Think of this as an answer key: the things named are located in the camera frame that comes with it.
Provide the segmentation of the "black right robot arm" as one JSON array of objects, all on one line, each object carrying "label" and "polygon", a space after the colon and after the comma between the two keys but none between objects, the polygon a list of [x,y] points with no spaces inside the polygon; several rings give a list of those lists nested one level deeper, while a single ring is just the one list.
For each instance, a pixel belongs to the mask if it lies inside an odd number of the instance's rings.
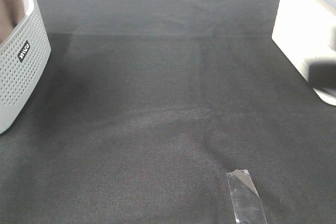
[{"label": "black right robot arm", "polygon": [[308,83],[321,91],[335,91],[335,62],[313,62],[308,69]]}]

